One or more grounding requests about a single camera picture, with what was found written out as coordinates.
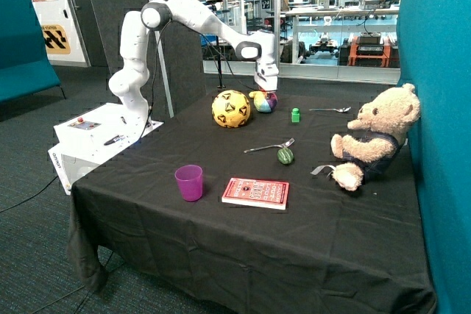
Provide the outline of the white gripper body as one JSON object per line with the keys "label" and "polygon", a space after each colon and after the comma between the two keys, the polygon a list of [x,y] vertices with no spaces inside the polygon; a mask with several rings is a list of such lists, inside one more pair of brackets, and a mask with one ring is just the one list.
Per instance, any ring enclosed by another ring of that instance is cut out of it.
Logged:
{"label": "white gripper body", "polygon": [[279,70],[275,63],[255,63],[254,81],[260,90],[276,91]]}

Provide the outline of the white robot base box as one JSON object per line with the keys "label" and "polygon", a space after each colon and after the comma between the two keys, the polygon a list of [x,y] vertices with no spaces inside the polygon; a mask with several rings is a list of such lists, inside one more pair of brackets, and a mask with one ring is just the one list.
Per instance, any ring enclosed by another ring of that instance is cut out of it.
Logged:
{"label": "white robot base box", "polygon": [[93,169],[130,147],[163,123],[137,125],[121,104],[106,103],[54,126],[59,143],[49,157],[67,195],[72,185]]}

